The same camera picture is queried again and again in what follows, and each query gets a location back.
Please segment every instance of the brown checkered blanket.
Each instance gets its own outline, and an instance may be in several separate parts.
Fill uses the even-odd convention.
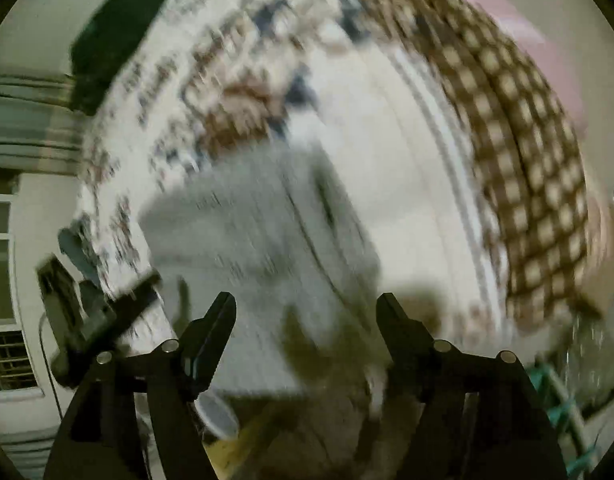
[[[464,0],[360,1],[389,40],[427,58],[471,132],[474,172],[508,254],[507,316],[538,326],[576,292],[586,262],[583,167],[557,96],[533,60]]]

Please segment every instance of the metal screw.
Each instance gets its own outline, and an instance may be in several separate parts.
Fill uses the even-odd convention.
[[[162,344],[161,348],[162,348],[162,351],[165,352],[165,354],[174,352],[178,349],[178,341],[175,339],[167,339],[167,341],[165,341],[165,343]]]
[[[500,352],[500,358],[508,364],[516,362],[516,354],[510,352],[509,350],[503,350],[502,352]]]
[[[96,362],[99,365],[105,365],[111,361],[111,352],[101,352],[96,356]]]
[[[449,341],[445,341],[444,339],[437,339],[434,341],[434,350],[437,352],[449,352],[452,349],[452,344]]]

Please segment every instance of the window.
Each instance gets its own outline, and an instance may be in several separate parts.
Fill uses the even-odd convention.
[[[15,180],[0,173],[0,392],[36,386],[15,292],[14,238],[9,231],[14,192]]]
[[[0,332],[0,391],[36,386],[22,332]]]

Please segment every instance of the patterned fabric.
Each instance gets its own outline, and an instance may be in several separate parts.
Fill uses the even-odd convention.
[[[357,0],[167,0],[84,150],[78,216],[103,289],[150,269],[138,218],[160,193],[245,144],[317,142],[377,248],[381,290],[432,290],[447,313],[477,311],[499,331],[506,279],[483,236],[497,220],[482,214],[468,129],[429,64],[385,40]],[[126,342],[145,352],[171,335],[156,304]]]
[[[470,127],[476,177],[509,257],[507,314],[524,328],[540,324],[575,293],[586,257],[583,168],[558,98],[464,0],[360,1],[390,40],[427,58]]]

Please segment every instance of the electrical cord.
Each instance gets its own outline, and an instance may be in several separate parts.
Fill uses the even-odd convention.
[[[56,401],[56,409],[58,410],[58,416],[63,421],[63,411],[61,410],[60,402],[58,402],[58,394],[56,393],[56,387],[54,386],[54,378],[52,372],[47,364],[47,354],[45,353],[45,345],[43,345],[43,322],[47,319],[47,314],[43,312],[43,315],[38,321],[38,339],[40,340],[40,351],[43,352],[43,361],[45,361],[45,368],[47,369],[47,375],[49,376],[49,384],[52,386],[52,392],[54,393],[54,400]]]

